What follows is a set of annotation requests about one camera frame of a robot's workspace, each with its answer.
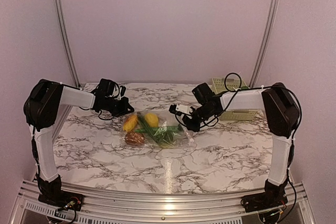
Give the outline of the fake green leafy vegetable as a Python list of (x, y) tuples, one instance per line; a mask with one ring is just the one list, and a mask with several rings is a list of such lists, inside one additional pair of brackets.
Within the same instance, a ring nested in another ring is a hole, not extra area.
[[(181, 132), (177, 131), (177, 126), (161, 126), (157, 128), (159, 134), (159, 144), (169, 143), (172, 144), (175, 141), (175, 137), (178, 136)], [(149, 137), (143, 128), (134, 130), (137, 133), (141, 133)]]

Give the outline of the clear zip top bag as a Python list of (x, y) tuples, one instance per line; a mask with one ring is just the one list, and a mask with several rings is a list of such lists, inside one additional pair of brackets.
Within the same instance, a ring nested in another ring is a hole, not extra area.
[(171, 149), (193, 146), (193, 133), (165, 112), (135, 112), (127, 116), (120, 132), (121, 141), (133, 147)]

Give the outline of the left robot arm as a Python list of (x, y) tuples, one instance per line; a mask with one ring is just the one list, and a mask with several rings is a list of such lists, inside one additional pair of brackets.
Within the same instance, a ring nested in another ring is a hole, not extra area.
[(32, 139), (32, 153), (37, 165), (38, 200), (56, 206), (60, 211), (80, 211), (84, 196), (62, 190), (53, 149), (54, 124), (61, 105), (75, 106), (97, 113), (107, 111), (113, 118), (134, 112), (125, 97), (125, 86), (101, 79), (90, 92), (62, 83), (41, 79), (24, 104), (24, 115)]

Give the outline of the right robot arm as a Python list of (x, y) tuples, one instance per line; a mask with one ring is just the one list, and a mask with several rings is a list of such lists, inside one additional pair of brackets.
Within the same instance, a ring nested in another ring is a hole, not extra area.
[(285, 187), (289, 183), (289, 168), (295, 152), (295, 133), (301, 123), (302, 110), (295, 94), (281, 82), (268, 87), (234, 89), (216, 94), (207, 83), (193, 89), (200, 106), (175, 104), (169, 112), (182, 118), (188, 130), (199, 132), (224, 112), (256, 110), (267, 120), (272, 137), (272, 157), (264, 191), (242, 197), (246, 212), (266, 210), (287, 203)]

